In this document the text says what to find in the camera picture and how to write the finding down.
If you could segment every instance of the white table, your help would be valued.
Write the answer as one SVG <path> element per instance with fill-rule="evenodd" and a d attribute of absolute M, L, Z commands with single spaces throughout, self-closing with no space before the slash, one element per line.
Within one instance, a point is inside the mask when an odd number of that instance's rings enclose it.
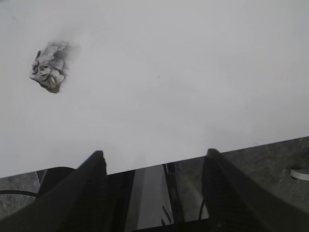
<path fill-rule="evenodd" d="M 0 177 L 108 173 L 309 135 L 309 1 L 0 1 Z M 52 94 L 29 79 L 75 49 Z"/>

